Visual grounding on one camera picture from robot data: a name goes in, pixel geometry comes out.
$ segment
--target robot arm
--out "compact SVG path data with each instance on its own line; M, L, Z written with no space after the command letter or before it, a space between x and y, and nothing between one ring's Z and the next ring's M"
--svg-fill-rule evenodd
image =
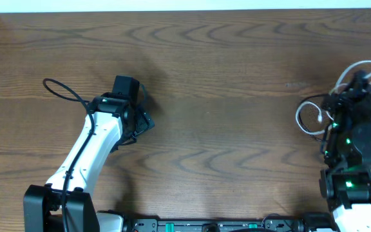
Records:
M66 196L66 217L70 231L94 232L371 232L371 83L364 73L356 73L342 93L325 97L322 108L333 116L330 133L326 128L322 152L327 169L319 180L330 214L306 213L302 218L266 217L261 221L170 221L128 220L110 212L96 213L91 201L99 173L109 153L129 144L154 126L148 113L137 106L139 82L117 76L113 91L94 98L82 132L66 160L45 186L30 186L24 196L25 231L62 231L64 223L51 215ZM64 195L67 171L91 130L77 159Z
M95 122L95 134L89 140L75 165L74 172L72 173L73 178L70 179L67 191L78 189L92 195L108 154L122 136L122 122L120 117L114 117L112 113L95 112L93 118ZM52 189L62 189L65 172L70 167L82 143L86 140L90 129L91 121L87 115L82 132L71 149L70 154L55 174L46 182Z
M63 164L44 186L30 186L25 193L26 231L68 229L119 232L122 229L123 219L120 215L95 213L91 194L108 154L119 146L136 142L141 133L154 126L143 104L137 105L139 86L140 83L131 77L117 76L112 92L104 93L88 104L84 127ZM95 123L94 130L91 117ZM64 184L67 175L69 181ZM57 211L60 205L65 206L62 207L63 221L50 213Z

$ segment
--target green connector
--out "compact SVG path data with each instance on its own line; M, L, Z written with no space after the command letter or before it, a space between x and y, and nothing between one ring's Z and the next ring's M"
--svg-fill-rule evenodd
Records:
M174 223L166 223L166 232L174 232Z

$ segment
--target wooden table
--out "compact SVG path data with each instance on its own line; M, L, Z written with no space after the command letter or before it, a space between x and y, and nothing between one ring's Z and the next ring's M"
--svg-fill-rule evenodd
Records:
M125 74L150 94L156 126L108 157L97 210L326 211L319 144L294 113L363 59L371 10L0 14L0 231L23 230L24 192L45 183L82 129L83 107L48 93L46 77L92 99Z

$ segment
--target green led light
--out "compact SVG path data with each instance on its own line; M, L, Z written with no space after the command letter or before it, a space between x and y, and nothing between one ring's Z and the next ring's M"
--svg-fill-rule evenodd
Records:
M346 187L348 188L353 187L353 183L351 181L346 181Z

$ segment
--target white cable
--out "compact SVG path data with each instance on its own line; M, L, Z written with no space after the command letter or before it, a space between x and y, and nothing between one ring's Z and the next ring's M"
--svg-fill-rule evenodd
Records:
M329 119L331 119L332 121L334 121L333 117L330 115L330 113L328 111L326 111L326 114L327 114L327 117L329 117Z
M301 103L299 105L299 107L297 108L297 111L296 111L296 122L297 122L297 125L300 127L300 129L308 134L308 135L321 135L322 133L325 132L325 130L321 130L321 131L315 131L315 132L310 132L310 131L307 131L305 130L301 125L300 125L300 122L299 122L299 114L300 114L300 111L302 109L302 107L304 107L305 105L307 104L311 104L312 106L316 107L318 110L319 110L319 115L317 116L317 120L321 123L323 122L323 116L321 115L321 109L319 106L317 106L316 104L314 104L313 102L310 102L310 101L305 101L303 103Z
M356 67L357 65L360 65L360 64L365 64L365 63L371 63L371 61L358 61L352 65L350 65L348 68L345 69L345 71L343 71L343 73L340 75L338 81L336 82L336 85L334 86L334 89L337 89L339 88L339 85L341 83L341 81L343 81L343 79L345 78L346 74L354 67ZM371 73L367 74L365 76L366 79L368 78L371 78Z
M339 84L338 86L334 87L332 90L329 91L329 95L332 95L332 93L339 93L339 88L342 87L342 86L346 86L348 85L347 83L341 83Z

